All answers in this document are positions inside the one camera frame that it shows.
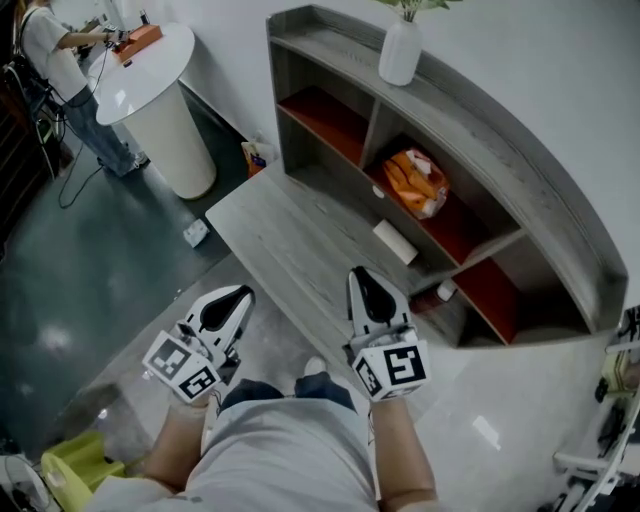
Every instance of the small bottle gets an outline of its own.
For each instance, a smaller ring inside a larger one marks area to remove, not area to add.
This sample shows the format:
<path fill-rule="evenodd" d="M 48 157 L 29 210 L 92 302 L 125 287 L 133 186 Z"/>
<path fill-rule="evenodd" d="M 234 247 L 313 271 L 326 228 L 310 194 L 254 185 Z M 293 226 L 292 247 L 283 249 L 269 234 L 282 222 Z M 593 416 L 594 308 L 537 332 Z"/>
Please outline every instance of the small bottle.
<path fill-rule="evenodd" d="M 457 290 L 458 287 L 456 284 L 451 279 L 447 279 L 440 285 L 432 286 L 411 297 L 409 308 L 411 312 L 416 315 L 425 313 L 441 304 L 449 302 Z"/>

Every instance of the white shirt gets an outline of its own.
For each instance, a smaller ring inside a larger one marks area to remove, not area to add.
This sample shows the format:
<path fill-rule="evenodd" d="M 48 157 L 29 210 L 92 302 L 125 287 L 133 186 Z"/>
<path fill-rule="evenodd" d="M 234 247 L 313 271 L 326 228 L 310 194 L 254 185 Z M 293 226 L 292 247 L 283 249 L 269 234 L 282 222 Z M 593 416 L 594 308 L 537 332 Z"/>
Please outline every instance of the white shirt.
<path fill-rule="evenodd" d="M 377 512 L 367 439 L 366 419 L 328 400 L 242 402 L 216 420 L 185 492 L 109 477 L 84 512 Z"/>
<path fill-rule="evenodd" d="M 58 48 L 60 39 L 69 31 L 47 7 L 31 7 L 23 19 L 34 10 L 23 26 L 22 50 L 38 74 L 49 80 L 56 91 L 53 94 L 56 101 L 64 103 L 87 85 L 87 79 L 71 49 Z"/>

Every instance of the white round table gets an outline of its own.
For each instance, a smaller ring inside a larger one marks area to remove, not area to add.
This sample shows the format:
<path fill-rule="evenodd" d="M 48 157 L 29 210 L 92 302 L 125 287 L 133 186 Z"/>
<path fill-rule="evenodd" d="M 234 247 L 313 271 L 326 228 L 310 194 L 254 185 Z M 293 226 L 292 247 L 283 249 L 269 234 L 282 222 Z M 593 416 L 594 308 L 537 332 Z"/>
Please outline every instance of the white round table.
<path fill-rule="evenodd" d="M 123 123 L 173 191 L 197 199 L 214 184 L 216 167 L 178 85 L 195 37 L 178 23 L 163 25 L 162 33 L 126 68 L 108 52 L 96 119 L 102 125 Z M 103 59 L 96 59 L 90 76 L 99 74 Z"/>

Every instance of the orange box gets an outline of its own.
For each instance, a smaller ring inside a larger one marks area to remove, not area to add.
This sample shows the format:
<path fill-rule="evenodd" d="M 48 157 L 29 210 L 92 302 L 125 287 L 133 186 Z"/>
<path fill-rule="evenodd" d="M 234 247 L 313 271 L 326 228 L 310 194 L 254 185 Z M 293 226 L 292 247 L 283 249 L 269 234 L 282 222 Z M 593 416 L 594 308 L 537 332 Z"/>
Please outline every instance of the orange box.
<path fill-rule="evenodd" d="M 129 42 L 113 50 L 120 62 L 126 62 L 140 50 L 144 50 L 151 43 L 162 37 L 162 30 L 158 25 L 142 25 L 129 35 Z"/>

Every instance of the yellow object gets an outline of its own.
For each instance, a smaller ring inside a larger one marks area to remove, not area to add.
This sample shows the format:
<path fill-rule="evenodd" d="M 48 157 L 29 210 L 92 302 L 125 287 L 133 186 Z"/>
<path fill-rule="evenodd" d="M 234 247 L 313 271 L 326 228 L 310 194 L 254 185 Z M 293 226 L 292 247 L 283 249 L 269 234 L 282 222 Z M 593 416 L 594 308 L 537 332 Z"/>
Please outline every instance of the yellow object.
<path fill-rule="evenodd" d="M 100 432 L 85 432 L 42 454 L 44 481 L 65 512 L 82 512 L 104 479 L 124 477 L 124 468 L 104 459 Z"/>
<path fill-rule="evenodd" d="M 396 153 L 384 162 L 384 171 L 393 190 L 418 219 L 433 217 L 447 200 L 447 177 L 416 148 Z"/>

